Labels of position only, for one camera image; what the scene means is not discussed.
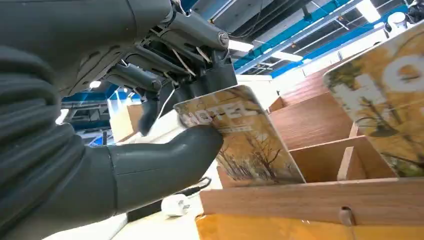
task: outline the ribbed hose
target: ribbed hose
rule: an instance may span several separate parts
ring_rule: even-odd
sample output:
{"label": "ribbed hose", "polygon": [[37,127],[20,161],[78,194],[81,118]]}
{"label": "ribbed hose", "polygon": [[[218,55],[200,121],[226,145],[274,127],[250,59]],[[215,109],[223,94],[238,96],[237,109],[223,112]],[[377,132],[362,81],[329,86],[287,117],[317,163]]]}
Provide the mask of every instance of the ribbed hose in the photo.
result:
{"label": "ribbed hose", "polygon": [[165,144],[90,148],[56,125],[59,112],[47,82],[0,74],[0,239],[39,240],[156,202],[196,183],[223,144],[200,125]]}
{"label": "ribbed hose", "polygon": [[31,75],[0,74],[0,238],[57,187],[85,147],[56,125],[60,97]]}

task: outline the white wall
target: white wall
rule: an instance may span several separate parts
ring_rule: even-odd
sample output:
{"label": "white wall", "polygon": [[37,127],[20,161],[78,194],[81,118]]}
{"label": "white wall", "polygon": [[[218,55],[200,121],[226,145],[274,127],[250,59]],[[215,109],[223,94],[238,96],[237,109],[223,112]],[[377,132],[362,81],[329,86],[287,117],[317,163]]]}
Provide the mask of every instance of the white wall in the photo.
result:
{"label": "white wall", "polygon": [[270,75],[237,75],[237,82],[252,89],[262,108],[267,109],[279,97]]}

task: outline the black cable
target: black cable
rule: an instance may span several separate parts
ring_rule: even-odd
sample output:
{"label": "black cable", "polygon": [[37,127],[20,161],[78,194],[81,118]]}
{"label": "black cable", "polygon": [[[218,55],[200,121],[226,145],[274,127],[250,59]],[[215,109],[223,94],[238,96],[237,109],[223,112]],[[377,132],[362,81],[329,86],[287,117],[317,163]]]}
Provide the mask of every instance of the black cable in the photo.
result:
{"label": "black cable", "polygon": [[251,27],[251,29],[249,30],[248,33],[240,35],[240,36],[234,36],[234,35],[231,35],[231,33],[229,33],[228,35],[232,38],[235,38],[235,39],[241,39],[241,38],[244,38],[244,37],[249,37],[252,34],[253,30],[255,29],[256,25],[260,21],[263,6],[264,6],[264,0],[261,0],[259,13],[257,14],[257,17],[256,17],[256,22],[253,24],[253,26]]}

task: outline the wooden panel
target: wooden panel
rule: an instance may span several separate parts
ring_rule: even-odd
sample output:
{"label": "wooden panel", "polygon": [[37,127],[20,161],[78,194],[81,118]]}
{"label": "wooden panel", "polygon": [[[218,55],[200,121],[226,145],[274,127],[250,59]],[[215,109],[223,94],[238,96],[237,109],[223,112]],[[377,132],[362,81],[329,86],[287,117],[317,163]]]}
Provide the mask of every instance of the wooden panel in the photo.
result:
{"label": "wooden panel", "polygon": [[343,154],[347,147],[355,147],[367,178],[396,177],[365,136],[357,136],[291,150],[307,183],[336,181]]}
{"label": "wooden panel", "polygon": [[356,137],[362,135],[359,131],[358,125],[356,123],[352,123],[352,128],[350,129],[349,138]]}
{"label": "wooden panel", "polygon": [[288,149],[298,149],[349,137],[352,120],[325,93],[270,114]]}
{"label": "wooden panel", "polygon": [[285,107],[284,101],[281,99],[281,97],[277,98],[274,103],[271,104],[271,106],[269,106],[269,112],[275,112],[279,109],[282,109]]}
{"label": "wooden panel", "polygon": [[280,92],[280,96],[286,106],[298,104],[310,98],[328,93],[329,89],[324,86],[323,75],[332,67],[327,67],[321,71],[313,73],[305,79],[291,87],[289,90]]}
{"label": "wooden panel", "polygon": [[337,173],[337,181],[367,179],[361,159],[354,146],[346,147]]}
{"label": "wooden panel", "polygon": [[424,225],[424,179],[386,178],[200,192],[204,213],[340,223],[348,206],[357,225]]}

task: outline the power cord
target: power cord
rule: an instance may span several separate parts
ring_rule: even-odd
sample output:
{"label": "power cord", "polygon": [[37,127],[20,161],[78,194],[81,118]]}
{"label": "power cord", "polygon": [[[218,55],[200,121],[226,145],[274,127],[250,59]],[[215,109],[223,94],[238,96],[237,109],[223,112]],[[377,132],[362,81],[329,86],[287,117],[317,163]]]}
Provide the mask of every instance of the power cord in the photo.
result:
{"label": "power cord", "polygon": [[[189,187],[189,188],[186,188],[186,189],[179,191],[175,194],[184,194],[186,197],[189,197],[193,194],[196,194],[196,193],[200,192],[202,189],[208,187],[212,182],[212,179],[210,177],[205,176],[205,177],[202,177],[197,182],[197,184],[203,182],[204,180],[207,180],[207,183],[202,185],[202,186]],[[156,202],[151,203],[149,205],[143,206],[139,209],[135,209],[135,210],[128,212],[126,214],[128,222],[133,222],[133,221],[139,220],[141,218],[147,217],[149,215],[155,214],[157,212],[160,212],[161,211],[161,204],[162,204],[162,200],[159,200],[159,201],[156,201]]]}

